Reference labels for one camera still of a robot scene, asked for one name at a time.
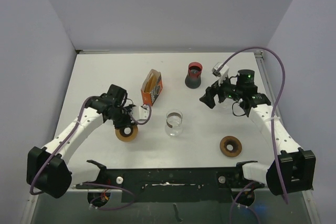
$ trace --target cardboard box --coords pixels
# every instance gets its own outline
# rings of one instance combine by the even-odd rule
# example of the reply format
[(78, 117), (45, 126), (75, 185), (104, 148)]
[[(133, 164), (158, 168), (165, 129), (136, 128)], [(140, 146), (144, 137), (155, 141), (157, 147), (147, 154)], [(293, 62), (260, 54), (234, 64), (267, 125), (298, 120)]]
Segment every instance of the cardboard box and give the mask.
[(144, 104), (153, 106), (162, 91), (161, 73), (152, 69), (147, 75), (141, 87), (142, 101)]

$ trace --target gray wall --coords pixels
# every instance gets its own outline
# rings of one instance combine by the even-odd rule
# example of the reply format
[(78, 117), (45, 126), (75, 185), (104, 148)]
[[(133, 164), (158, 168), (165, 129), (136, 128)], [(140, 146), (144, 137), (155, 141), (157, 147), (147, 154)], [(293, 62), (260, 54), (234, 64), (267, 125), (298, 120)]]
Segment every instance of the gray wall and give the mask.
[(50, 0), (76, 49), (179, 51), (265, 46), (291, 1)]
[(49, 141), (75, 59), (48, 0), (0, 0), (0, 222), (27, 203), (27, 153)]
[[(269, 47), (283, 59), (287, 83), (280, 111), (288, 132), (317, 156), (313, 193), (322, 223), (336, 205), (336, 0), (293, 0)], [(274, 90), (280, 68), (266, 58)]]

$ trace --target glass cup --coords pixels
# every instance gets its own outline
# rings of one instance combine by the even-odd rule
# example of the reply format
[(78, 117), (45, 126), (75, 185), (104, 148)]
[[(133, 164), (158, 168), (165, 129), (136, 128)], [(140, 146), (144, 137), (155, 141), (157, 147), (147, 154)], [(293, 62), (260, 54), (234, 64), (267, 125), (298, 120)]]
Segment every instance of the glass cup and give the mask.
[(182, 133), (182, 112), (179, 110), (169, 110), (166, 115), (165, 131), (169, 136), (178, 136)]

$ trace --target tabletop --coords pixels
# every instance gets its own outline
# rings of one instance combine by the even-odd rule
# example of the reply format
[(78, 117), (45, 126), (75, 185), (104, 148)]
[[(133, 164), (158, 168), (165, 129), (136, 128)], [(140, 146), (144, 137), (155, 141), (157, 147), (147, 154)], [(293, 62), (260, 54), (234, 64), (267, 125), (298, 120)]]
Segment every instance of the tabletop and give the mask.
[[(211, 69), (223, 62), (230, 53), (164, 53), (164, 54), (79, 54), (57, 126), (60, 133), (79, 112), (85, 98), (107, 92), (111, 84), (128, 92), (134, 104), (142, 105), (141, 86), (151, 69), (162, 74), (163, 91), (152, 108), (152, 117), (146, 125), (139, 125), (139, 133), (132, 142), (122, 142), (107, 121), (96, 129), (77, 149), (69, 168), (85, 167), (93, 159), (107, 168), (187, 168), (227, 167), (237, 162), (257, 160), (271, 164), (274, 160), (270, 142), (260, 134), (257, 126), (247, 117), (232, 115), (232, 101), (208, 108), (199, 101), (205, 89), (217, 78)], [(202, 83), (197, 89), (188, 88), (184, 79), (189, 63), (203, 65)], [(255, 71), (258, 91), (265, 87), (252, 52), (240, 53), (228, 63), (229, 76), (239, 69)], [(171, 109), (183, 113), (183, 133), (170, 137), (165, 132), (165, 115)], [(223, 155), (221, 139), (234, 136), (242, 143), (242, 152), (235, 158)]]

